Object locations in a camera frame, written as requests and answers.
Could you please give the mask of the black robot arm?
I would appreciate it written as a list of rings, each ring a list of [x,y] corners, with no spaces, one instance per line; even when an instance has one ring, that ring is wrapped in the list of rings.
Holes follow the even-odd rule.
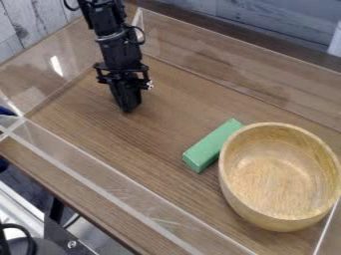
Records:
[[[72,7],[63,0],[66,8],[82,11],[88,29],[95,31],[103,62],[94,65],[98,82],[110,87],[116,104],[130,113],[142,103],[142,90],[153,87],[150,67],[143,63],[142,45],[137,31],[145,30],[126,22],[127,13],[122,0],[76,0]]]

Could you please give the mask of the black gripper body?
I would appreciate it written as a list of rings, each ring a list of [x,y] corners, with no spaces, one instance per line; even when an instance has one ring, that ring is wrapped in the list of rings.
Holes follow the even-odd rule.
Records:
[[[94,65],[98,82],[115,86],[127,83],[138,90],[150,90],[150,67],[143,63],[142,45],[138,31],[116,31],[96,35],[96,43],[103,54],[103,61]]]

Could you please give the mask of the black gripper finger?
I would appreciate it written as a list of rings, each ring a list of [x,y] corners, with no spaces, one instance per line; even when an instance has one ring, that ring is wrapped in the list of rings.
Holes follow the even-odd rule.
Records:
[[[127,84],[127,111],[131,112],[142,103],[142,90],[135,81]]]
[[[131,110],[131,106],[130,106],[130,98],[127,97],[127,89],[126,89],[124,83],[118,82],[118,83],[110,84],[110,90],[122,111],[129,112]]]

